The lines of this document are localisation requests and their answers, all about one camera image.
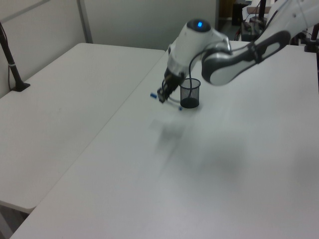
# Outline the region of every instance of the mesh pen holder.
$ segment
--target mesh pen holder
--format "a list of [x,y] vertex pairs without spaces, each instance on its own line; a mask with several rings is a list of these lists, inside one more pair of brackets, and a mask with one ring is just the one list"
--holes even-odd
[[180,85],[180,105],[191,109],[199,105],[200,81],[197,79],[185,79]]

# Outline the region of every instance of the robotic arm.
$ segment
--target robotic arm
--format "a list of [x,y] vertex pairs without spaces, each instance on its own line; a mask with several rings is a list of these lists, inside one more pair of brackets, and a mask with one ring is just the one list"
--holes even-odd
[[163,103],[201,59],[202,77],[213,85],[225,85],[250,67],[283,49],[300,31],[319,22],[317,0],[278,0],[269,12],[260,37],[232,50],[227,36],[204,20],[188,22],[169,49],[167,69],[158,89]]

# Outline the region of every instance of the marker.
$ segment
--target marker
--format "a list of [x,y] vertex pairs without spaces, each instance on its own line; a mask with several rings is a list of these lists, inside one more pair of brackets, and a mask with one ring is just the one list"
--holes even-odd
[[157,98],[158,98],[158,96],[157,96],[156,94],[154,94],[154,93],[151,93],[150,96],[153,97],[154,99],[157,99]]

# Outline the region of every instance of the white table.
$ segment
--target white table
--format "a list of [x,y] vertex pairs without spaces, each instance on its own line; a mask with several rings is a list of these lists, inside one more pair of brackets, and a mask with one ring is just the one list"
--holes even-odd
[[316,56],[288,46],[226,86],[202,81],[181,112],[149,97],[166,63],[12,239],[319,238]]
[[164,51],[79,44],[0,99],[0,205],[30,213]]

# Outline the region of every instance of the black cable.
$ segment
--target black cable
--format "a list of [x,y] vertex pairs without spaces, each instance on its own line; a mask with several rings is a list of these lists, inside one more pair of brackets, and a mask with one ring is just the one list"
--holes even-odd
[[[6,43],[8,44],[8,38],[7,38],[7,36],[6,36],[5,30],[4,30],[4,28],[3,28],[2,24],[1,24],[1,22],[0,22],[0,29],[1,29],[1,31],[2,31],[3,34],[4,34]],[[9,65],[8,65],[8,86],[9,86],[9,90],[11,91],[12,89],[11,89],[11,86],[10,86],[10,66],[9,66]]]
[[4,34],[5,41],[8,43],[8,38],[7,38],[7,36],[6,36],[5,30],[4,30],[4,28],[3,28],[2,24],[1,24],[1,22],[0,22],[0,28],[1,28],[1,31],[3,32],[3,34]]
[[8,85],[9,85],[9,90],[12,91],[10,86],[10,66],[8,66]]
[[256,17],[257,17],[257,9],[258,9],[258,6],[260,5],[261,1],[259,1],[257,7],[255,8],[255,21],[254,21],[254,28],[251,28],[251,31],[250,31],[250,39],[251,39],[251,36],[253,34],[253,29],[255,30],[255,27],[256,27]]

